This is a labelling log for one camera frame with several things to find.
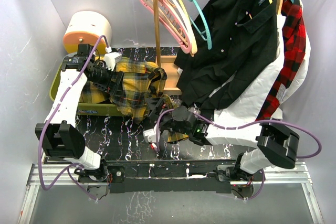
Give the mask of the yellow plaid shirt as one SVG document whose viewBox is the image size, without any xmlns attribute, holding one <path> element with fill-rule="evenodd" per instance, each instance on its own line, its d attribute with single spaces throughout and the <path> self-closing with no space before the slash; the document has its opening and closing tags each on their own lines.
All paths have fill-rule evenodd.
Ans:
<svg viewBox="0 0 336 224">
<path fill-rule="evenodd" d="M 122 96 L 109 95 L 87 81 L 79 102 L 98 104 L 109 100 L 123 115 L 132 117 L 136 124 L 140 124 L 150 114 L 146 99 L 163 98 L 168 109 L 177 108 L 177 104 L 163 93 L 167 74 L 156 63 L 121 57 L 115 69 L 124 72 Z"/>
</svg>

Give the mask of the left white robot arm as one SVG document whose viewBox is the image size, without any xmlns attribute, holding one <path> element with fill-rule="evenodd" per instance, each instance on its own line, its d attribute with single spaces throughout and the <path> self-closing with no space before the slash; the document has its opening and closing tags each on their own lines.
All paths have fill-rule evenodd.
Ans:
<svg viewBox="0 0 336 224">
<path fill-rule="evenodd" d="M 108 177 L 108 168 L 101 156 L 85 145 L 83 135 L 76 129 L 76 113 L 83 87 L 91 81 L 110 94 L 122 93 L 124 73 L 116 71 L 121 54 L 107 48 L 101 61 L 95 59 L 95 48 L 80 44 L 77 52 L 66 55 L 60 66 L 60 82 L 52 108 L 44 123 L 38 123 L 35 134 L 39 140 L 38 155 L 62 158 L 90 170 L 96 181 Z"/>
</svg>

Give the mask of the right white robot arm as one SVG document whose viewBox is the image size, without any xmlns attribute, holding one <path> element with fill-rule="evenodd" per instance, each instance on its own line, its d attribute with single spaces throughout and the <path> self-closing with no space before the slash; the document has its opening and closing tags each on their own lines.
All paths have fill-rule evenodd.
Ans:
<svg viewBox="0 0 336 224">
<path fill-rule="evenodd" d="M 160 147 L 161 133 L 168 132 L 168 141 L 189 139 L 203 145 L 239 145 L 253 150 L 239 154 L 231 177 L 247 180 L 269 166 L 293 169 L 296 164 L 299 135 L 282 122 L 257 123 L 247 127 L 223 127 L 195 114 L 185 106 L 170 109 L 164 98 L 146 99 L 153 128 L 143 132 L 145 141 L 154 150 Z"/>
</svg>

